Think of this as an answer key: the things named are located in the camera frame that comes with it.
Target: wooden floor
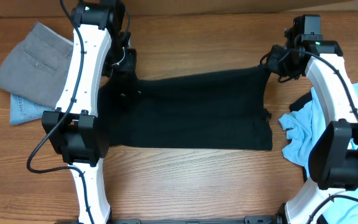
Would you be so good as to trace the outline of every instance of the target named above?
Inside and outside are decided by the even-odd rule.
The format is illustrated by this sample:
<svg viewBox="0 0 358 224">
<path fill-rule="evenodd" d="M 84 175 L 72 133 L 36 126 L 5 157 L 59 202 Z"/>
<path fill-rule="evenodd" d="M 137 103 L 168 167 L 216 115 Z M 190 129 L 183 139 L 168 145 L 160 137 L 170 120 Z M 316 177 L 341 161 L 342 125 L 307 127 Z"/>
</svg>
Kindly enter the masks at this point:
<svg viewBox="0 0 358 224">
<path fill-rule="evenodd" d="M 134 17 L 133 46 L 142 79 L 247 68 L 273 44 L 285 43 L 284 28 L 297 13 Z M 322 14 L 324 38 L 339 42 L 347 73 L 358 82 L 358 13 Z M 72 37 L 65 18 L 0 19 L 0 65 L 35 21 Z M 284 84 L 272 74 L 265 107 L 273 113 L 273 151 L 141 149 L 112 147 L 104 181 L 114 218 L 242 218 L 274 214 L 303 184 L 301 168 L 282 156 L 288 143 L 278 118 L 309 91 L 306 78 Z M 9 93 L 0 90 L 0 223 L 74 220 L 78 202 L 68 171 L 32 174 L 25 162 L 45 135 L 40 121 L 11 126 Z M 34 167 L 63 165 L 48 142 Z"/>
</svg>

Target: blue denim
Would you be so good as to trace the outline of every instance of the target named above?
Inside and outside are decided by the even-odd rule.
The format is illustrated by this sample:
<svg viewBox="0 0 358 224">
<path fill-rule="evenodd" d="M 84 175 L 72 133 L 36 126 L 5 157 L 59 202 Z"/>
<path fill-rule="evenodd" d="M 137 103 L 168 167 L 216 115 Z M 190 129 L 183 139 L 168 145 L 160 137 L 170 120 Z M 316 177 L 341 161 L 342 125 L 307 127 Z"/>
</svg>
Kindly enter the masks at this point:
<svg viewBox="0 0 358 224">
<path fill-rule="evenodd" d="M 358 83 L 353 87 L 358 96 Z M 312 100 L 301 110 L 285 114 L 279 119 L 283 129 L 287 130 L 287 139 L 291 139 L 291 143 L 283 149 L 284 157 L 303 166 L 308 176 L 310 151 L 326 128 L 323 109 L 314 88 L 311 89 L 311 97 Z M 351 141 L 349 148 L 357 149 L 358 146 Z M 358 189 L 347 195 L 358 198 Z M 335 199 L 323 215 L 329 224 L 358 223 L 358 203 L 343 198 Z"/>
<path fill-rule="evenodd" d="M 11 94 L 11 118 L 9 122 L 11 125 L 17 125 L 40 119 L 45 110 L 51 111 L 52 108 L 41 106 L 21 96 Z"/>
</svg>

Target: black fabric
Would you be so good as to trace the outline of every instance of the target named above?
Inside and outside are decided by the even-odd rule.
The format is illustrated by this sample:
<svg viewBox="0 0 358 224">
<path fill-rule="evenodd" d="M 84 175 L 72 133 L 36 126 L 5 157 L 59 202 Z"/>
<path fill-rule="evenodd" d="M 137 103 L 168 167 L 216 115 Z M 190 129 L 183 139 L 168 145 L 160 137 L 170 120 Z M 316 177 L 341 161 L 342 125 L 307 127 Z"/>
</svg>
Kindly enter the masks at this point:
<svg viewBox="0 0 358 224">
<path fill-rule="evenodd" d="M 297 99 L 295 102 L 293 102 L 290 105 L 290 111 L 299 111 L 301 110 L 305 104 L 307 104 L 307 102 L 311 101 L 311 92 L 309 91 L 308 93 L 306 93 L 305 95 L 299 97 L 299 99 Z"/>
<path fill-rule="evenodd" d="M 98 93 L 99 120 L 110 146 L 271 150 L 269 76 L 262 65 L 135 83 L 112 77 Z"/>
</svg>

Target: white leg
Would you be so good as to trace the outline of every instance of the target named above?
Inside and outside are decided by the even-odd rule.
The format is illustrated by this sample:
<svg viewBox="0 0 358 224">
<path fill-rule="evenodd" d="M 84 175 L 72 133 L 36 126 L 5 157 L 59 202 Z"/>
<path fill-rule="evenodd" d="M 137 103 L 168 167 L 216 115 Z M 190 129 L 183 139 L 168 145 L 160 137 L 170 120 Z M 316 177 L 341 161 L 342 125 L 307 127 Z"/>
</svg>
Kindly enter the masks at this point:
<svg viewBox="0 0 358 224">
<path fill-rule="evenodd" d="M 110 214 L 110 204 L 107 201 L 104 191 L 103 159 L 99 159 L 96 167 L 91 167 L 89 164 L 80 162 L 74 162 L 72 166 L 79 168 L 84 173 L 88 203 L 94 223 L 107 223 Z M 85 207 L 84 188 L 80 174 L 75 170 L 71 170 L 71 173 L 74 177 L 78 203 L 80 204 L 80 216 L 78 217 L 78 221 L 80 223 L 90 224 L 91 220 Z"/>
<path fill-rule="evenodd" d="M 301 190 L 294 199 L 289 200 L 285 204 L 285 216 L 289 224 L 305 224 L 311 213 L 317 206 L 332 194 L 343 192 L 344 189 L 327 189 L 320 190 L 316 182 L 309 178 L 302 186 Z M 317 218 L 329 207 L 333 202 L 329 201 L 319 212 L 313 217 L 312 224 L 316 223 Z"/>
</svg>

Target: blue towel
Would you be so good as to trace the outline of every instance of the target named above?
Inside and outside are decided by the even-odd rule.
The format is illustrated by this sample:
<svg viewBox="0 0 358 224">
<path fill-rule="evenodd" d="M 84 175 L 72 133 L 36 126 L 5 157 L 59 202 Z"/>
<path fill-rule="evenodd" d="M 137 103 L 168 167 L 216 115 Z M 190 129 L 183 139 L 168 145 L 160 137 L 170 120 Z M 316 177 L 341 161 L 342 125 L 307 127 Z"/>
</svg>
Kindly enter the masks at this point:
<svg viewBox="0 0 358 224">
<path fill-rule="evenodd" d="M 358 83 L 353 85 L 358 96 Z M 283 149 L 283 155 L 289 161 L 303 166 L 309 176 L 309 153 L 324 132 L 326 125 L 323 110 L 314 88 L 311 89 L 312 100 L 299 110 L 283 115 L 279 122 L 287 130 L 287 139 L 291 143 Z M 357 149 L 353 143 L 349 148 Z M 349 192 L 349 196 L 358 198 L 358 189 Z M 335 199 L 333 205 L 324 212 L 329 224 L 358 223 L 358 203 L 343 198 Z"/>
<path fill-rule="evenodd" d="M 40 119 L 45 110 L 51 111 L 52 109 L 38 105 L 21 96 L 11 94 L 11 118 L 9 122 L 11 125 L 17 125 Z"/>
</svg>

